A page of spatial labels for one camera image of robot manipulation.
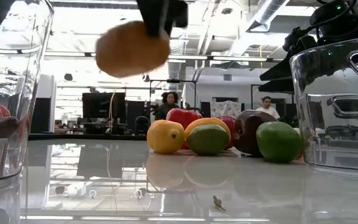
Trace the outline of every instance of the glossy table surface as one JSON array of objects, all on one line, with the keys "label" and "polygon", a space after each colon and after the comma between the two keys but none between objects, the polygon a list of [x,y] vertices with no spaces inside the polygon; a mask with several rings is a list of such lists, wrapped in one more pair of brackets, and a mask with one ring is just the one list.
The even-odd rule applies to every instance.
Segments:
[{"label": "glossy table surface", "polygon": [[236,150],[162,156],[144,141],[30,141],[22,174],[0,182],[0,224],[19,222],[358,223],[358,178]]}]

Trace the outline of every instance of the man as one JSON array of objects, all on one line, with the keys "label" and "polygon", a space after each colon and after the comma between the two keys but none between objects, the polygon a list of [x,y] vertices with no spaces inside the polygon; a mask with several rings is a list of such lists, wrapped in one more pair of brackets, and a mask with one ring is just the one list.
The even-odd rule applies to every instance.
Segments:
[{"label": "man", "polygon": [[272,99],[269,96],[265,96],[262,98],[262,107],[256,109],[257,111],[263,111],[272,115],[275,119],[280,118],[276,109],[272,108],[270,105],[272,104]]}]

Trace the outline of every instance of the white shirt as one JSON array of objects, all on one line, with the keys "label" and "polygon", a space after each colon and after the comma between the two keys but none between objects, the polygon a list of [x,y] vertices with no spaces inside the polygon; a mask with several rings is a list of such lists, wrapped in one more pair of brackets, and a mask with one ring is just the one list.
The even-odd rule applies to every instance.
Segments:
[{"label": "white shirt", "polygon": [[268,113],[268,114],[272,115],[275,119],[280,118],[280,115],[278,115],[277,110],[272,107],[269,107],[267,109],[260,107],[260,108],[256,109],[256,111],[262,111],[262,112]]}]

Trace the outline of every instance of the woman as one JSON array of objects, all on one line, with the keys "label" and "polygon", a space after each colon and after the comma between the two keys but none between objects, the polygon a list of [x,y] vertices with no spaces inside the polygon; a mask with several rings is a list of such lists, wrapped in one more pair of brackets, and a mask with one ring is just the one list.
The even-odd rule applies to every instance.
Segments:
[{"label": "woman", "polygon": [[161,119],[166,119],[167,114],[171,109],[180,108],[178,105],[178,93],[175,92],[168,92],[162,93],[162,103],[163,105],[160,106],[159,110],[161,113]]}]

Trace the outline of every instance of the clear plastic container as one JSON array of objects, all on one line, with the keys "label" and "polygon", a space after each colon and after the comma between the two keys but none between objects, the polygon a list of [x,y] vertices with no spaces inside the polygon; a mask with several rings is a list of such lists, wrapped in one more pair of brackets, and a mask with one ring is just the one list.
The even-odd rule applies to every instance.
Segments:
[{"label": "clear plastic container", "polygon": [[52,18],[47,0],[17,0],[0,25],[0,179],[22,168]]},{"label": "clear plastic container", "polygon": [[290,63],[305,162],[358,170],[358,39],[306,50]]}]

